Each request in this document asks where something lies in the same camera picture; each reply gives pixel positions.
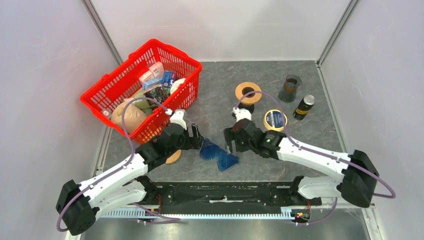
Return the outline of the blue glass dripper cone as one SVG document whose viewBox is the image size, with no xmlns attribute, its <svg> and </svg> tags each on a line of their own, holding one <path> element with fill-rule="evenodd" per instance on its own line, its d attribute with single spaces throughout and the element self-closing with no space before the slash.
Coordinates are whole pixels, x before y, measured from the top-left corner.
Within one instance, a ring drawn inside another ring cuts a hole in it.
<svg viewBox="0 0 424 240">
<path fill-rule="evenodd" d="M 239 157 L 233 154 L 230 154 L 222 149 L 218 151 L 216 157 L 217 157 L 217 167 L 218 167 L 218 170 L 221 172 L 229 169 L 230 167 L 240 162 Z"/>
</svg>

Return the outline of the wooden dripper ring holder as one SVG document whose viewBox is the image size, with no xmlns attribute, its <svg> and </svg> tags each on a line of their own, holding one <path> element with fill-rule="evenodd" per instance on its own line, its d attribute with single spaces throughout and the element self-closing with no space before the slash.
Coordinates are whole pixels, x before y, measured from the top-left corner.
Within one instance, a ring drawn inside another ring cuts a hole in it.
<svg viewBox="0 0 424 240">
<path fill-rule="evenodd" d="M 262 98 L 262 90 L 254 82 L 242 82 L 235 88 L 235 96 L 242 105 L 251 106 Z"/>
</svg>

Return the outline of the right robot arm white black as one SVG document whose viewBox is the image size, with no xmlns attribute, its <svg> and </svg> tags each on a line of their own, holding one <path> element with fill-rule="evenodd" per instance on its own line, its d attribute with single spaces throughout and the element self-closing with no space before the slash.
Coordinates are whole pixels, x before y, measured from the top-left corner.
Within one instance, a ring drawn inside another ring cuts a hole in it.
<svg viewBox="0 0 424 240">
<path fill-rule="evenodd" d="M 297 176 L 288 191 L 289 200 L 300 205 L 316 198 L 342 198 L 368 208 L 379 173 L 360 150 L 348 154 L 303 143 L 283 132 L 262 131 L 246 118 L 223 131 L 230 153 L 252 151 L 263 158 L 299 164 L 323 173 L 320 177 Z"/>
</svg>

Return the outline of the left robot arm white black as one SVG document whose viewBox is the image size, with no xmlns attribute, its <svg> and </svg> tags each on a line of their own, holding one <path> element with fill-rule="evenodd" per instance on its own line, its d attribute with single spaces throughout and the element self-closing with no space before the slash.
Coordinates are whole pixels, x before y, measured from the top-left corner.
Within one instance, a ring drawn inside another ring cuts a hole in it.
<svg viewBox="0 0 424 240">
<path fill-rule="evenodd" d="M 138 178 L 165 164 L 178 150 L 198 150 L 204 140 L 196 124 L 188 128 L 170 123 L 150 141 L 133 149 L 125 160 L 88 180 L 66 182 L 60 191 L 56 207 L 59 217 L 56 228 L 73 236 L 88 230 L 103 214 L 122 206 L 143 202 L 152 204 L 157 191 Z"/>
</svg>

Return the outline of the black carafe red band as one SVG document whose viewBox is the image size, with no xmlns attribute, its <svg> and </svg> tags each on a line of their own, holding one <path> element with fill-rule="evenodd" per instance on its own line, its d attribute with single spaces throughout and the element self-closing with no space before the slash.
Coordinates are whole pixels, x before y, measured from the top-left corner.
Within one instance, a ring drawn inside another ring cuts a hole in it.
<svg viewBox="0 0 424 240">
<path fill-rule="evenodd" d="M 238 105 L 238 108 L 239 109 L 246 109 L 246 110 L 248 110 L 251 114 L 253 114 L 254 113 L 254 110 L 255 110 L 255 105 L 254 104 L 244 104 L 244 103 L 240 103 L 239 105 Z"/>
</svg>

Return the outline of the masking tape roll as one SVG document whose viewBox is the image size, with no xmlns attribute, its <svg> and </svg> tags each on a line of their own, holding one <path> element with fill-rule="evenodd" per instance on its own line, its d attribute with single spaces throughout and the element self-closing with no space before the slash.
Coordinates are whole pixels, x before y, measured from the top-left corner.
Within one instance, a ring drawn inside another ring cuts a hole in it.
<svg viewBox="0 0 424 240">
<path fill-rule="evenodd" d="M 287 116 L 278 109 L 269 110 L 263 118 L 263 125 L 267 130 L 282 132 L 287 123 Z"/>
</svg>

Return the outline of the green pear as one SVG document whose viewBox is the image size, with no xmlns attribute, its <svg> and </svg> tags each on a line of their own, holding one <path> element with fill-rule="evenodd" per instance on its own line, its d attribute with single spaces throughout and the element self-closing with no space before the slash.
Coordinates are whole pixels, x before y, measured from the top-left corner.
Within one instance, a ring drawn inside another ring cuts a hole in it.
<svg viewBox="0 0 424 240">
<path fill-rule="evenodd" d="M 135 92 L 132 96 L 133 99 L 137 99 L 137 98 L 144 98 L 145 97 L 145 92 L 143 89 Z M 133 103 L 133 105 L 135 105 L 137 108 L 144 110 L 144 109 L 149 109 L 151 106 L 149 104 L 149 102 L 146 99 L 138 99 L 135 100 Z"/>
</svg>

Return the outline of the dark snack bag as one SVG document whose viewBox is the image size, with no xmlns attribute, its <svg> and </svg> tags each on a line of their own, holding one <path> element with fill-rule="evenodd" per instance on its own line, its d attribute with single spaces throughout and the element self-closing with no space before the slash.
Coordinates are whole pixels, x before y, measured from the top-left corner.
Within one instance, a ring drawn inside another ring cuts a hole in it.
<svg viewBox="0 0 424 240">
<path fill-rule="evenodd" d="M 154 100 L 154 101 L 147 100 L 148 104 L 150 105 L 152 109 L 155 109 L 159 106 L 157 102 L 160 104 L 163 104 L 167 100 L 167 98 L 170 96 L 170 94 L 168 93 L 168 90 L 162 86 L 154 87 L 150 89 L 149 91 L 146 91 L 144 95 L 146 98 L 150 98 Z"/>
</svg>

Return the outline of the white round object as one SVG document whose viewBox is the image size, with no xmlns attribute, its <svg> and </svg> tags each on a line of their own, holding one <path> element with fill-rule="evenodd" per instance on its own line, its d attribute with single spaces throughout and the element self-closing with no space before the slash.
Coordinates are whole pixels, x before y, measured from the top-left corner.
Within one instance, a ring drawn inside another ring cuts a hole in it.
<svg viewBox="0 0 424 240">
<path fill-rule="evenodd" d="M 170 94 L 172 95 L 174 92 L 178 90 L 178 88 L 185 82 L 186 78 L 180 78 L 176 80 L 170 88 Z"/>
</svg>

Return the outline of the blue white box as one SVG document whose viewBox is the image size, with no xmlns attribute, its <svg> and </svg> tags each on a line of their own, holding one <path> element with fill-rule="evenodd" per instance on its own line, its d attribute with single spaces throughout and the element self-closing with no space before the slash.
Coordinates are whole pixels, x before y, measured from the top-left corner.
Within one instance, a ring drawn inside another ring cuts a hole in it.
<svg viewBox="0 0 424 240">
<path fill-rule="evenodd" d="M 177 74 L 173 71 L 165 70 L 161 76 L 143 82 L 142 89 L 146 91 L 156 85 L 170 89 L 177 80 Z"/>
</svg>

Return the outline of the grey glass carafe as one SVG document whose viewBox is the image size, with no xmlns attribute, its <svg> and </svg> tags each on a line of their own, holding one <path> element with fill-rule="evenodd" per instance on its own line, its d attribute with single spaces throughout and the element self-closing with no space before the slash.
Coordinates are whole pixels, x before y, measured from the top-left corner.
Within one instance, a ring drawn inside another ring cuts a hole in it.
<svg viewBox="0 0 424 240">
<path fill-rule="evenodd" d="M 285 103 L 291 103 L 295 100 L 297 89 L 303 82 L 298 75 L 289 74 L 278 93 L 278 98 Z"/>
</svg>

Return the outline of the pink white pack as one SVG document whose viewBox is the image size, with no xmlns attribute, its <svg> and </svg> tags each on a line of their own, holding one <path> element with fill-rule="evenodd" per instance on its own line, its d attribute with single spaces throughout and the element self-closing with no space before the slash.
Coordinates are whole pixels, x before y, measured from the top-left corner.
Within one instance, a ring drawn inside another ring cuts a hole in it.
<svg viewBox="0 0 424 240">
<path fill-rule="evenodd" d="M 162 78 L 165 68 L 162 62 L 158 61 L 151 65 L 148 70 L 139 77 L 141 83 L 147 82 L 152 79 Z"/>
</svg>

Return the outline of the black drink can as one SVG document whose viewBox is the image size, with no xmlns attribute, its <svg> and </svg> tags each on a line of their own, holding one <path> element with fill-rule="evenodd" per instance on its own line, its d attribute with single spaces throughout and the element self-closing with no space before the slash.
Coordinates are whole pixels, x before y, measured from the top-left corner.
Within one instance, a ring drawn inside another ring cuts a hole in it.
<svg viewBox="0 0 424 240">
<path fill-rule="evenodd" d="M 313 95 L 305 95 L 299 102 L 295 111 L 293 112 L 293 117 L 299 121 L 303 120 L 309 113 L 309 111 L 313 108 L 315 103 L 316 99 Z"/>
</svg>

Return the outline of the red plastic shopping basket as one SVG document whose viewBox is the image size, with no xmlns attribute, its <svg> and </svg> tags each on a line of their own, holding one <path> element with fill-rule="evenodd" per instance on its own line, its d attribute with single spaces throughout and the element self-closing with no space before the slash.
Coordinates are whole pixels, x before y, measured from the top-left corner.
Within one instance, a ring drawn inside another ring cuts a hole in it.
<svg viewBox="0 0 424 240">
<path fill-rule="evenodd" d="M 175 72 L 179 79 L 185 79 L 163 105 L 172 110 L 188 109 L 198 97 L 203 66 L 178 48 L 155 38 L 130 53 L 125 62 L 83 93 L 81 102 L 106 126 L 124 135 L 124 131 L 104 115 L 104 111 L 112 113 L 126 98 L 138 91 L 142 87 L 139 77 L 156 62 L 161 62 L 166 71 Z"/>
</svg>

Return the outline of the black mounting base rail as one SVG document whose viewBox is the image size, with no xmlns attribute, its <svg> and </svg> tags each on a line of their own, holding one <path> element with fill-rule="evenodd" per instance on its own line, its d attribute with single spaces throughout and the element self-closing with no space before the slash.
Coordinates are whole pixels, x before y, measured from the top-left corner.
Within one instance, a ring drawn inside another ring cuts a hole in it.
<svg viewBox="0 0 424 240">
<path fill-rule="evenodd" d="M 283 209 L 322 206 L 320 197 L 306 199 L 290 181 L 148 182 L 138 204 L 182 217 L 277 217 Z"/>
</svg>

